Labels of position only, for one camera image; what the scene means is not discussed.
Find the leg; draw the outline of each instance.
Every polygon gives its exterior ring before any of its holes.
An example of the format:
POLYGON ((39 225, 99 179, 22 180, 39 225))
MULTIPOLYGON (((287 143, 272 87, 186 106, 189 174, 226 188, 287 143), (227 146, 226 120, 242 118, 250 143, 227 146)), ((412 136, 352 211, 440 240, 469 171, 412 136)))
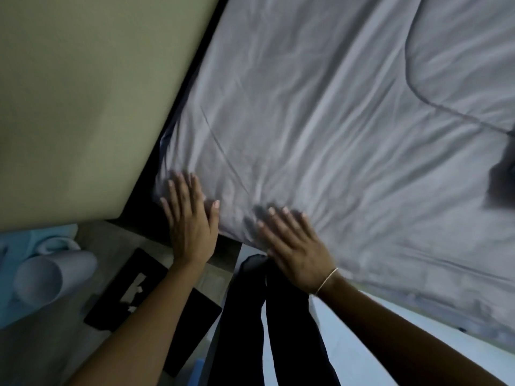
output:
POLYGON ((264 386, 261 307, 265 297, 263 257, 251 256, 227 293, 208 386, 264 386))
POLYGON ((277 382, 339 386, 309 312, 309 295, 293 286, 271 260, 266 279, 266 317, 277 382))

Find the person's right arm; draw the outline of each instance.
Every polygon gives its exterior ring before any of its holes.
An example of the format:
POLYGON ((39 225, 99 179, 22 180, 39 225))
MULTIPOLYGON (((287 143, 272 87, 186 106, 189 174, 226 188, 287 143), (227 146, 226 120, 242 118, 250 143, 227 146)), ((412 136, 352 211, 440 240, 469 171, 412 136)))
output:
POLYGON ((389 311, 334 273, 334 262, 306 215, 295 219, 286 209, 270 214, 276 236, 258 226, 271 243, 269 255, 293 284, 318 296, 372 352, 400 384, 504 384, 473 361, 409 321, 389 311))

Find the bracelet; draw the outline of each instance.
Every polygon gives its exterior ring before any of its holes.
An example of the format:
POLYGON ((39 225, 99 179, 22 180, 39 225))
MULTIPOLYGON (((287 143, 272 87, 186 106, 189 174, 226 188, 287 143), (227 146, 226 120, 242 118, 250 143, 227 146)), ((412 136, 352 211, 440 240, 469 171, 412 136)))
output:
POLYGON ((338 271, 338 268, 335 268, 331 271, 331 273, 327 276, 327 278, 325 278, 325 280, 322 282, 322 284, 320 285, 320 287, 318 288, 317 292, 315 292, 315 295, 318 296, 318 292, 320 291, 320 289, 324 286, 325 282, 329 280, 330 277, 333 276, 333 274, 338 271))

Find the floor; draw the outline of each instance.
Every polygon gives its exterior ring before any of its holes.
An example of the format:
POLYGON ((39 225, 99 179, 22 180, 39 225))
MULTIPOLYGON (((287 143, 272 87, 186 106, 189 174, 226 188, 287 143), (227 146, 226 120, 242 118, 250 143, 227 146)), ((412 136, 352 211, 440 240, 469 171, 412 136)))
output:
MULTIPOLYGON (((94 276, 79 290, 0 331, 2 386, 60 385, 93 352, 109 332, 82 323, 94 294, 100 294, 122 265, 140 247, 165 266, 173 263, 172 249, 105 221, 79 226, 76 241, 98 259, 94 276)), ((218 247, 196 288, 218 304, 232 277, 240 249, 218 247)), ((205 356, 204 340, 175 380, 163 375, 160 385, 187 384, 197 357, 205 356)))

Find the person's left arm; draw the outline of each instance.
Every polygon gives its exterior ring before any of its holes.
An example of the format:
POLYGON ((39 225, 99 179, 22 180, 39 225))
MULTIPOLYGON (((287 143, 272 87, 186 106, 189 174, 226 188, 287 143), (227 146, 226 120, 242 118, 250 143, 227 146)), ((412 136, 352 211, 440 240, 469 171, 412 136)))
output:
POLYGON ((191 190, 182 175, 169 182, 161 199, 171 230, 174 264, 138 309, 71 378, 70 386, 155 385, 190 292, 213 255, 218 236, 219 201, 205 213, 198 178, 191 190))

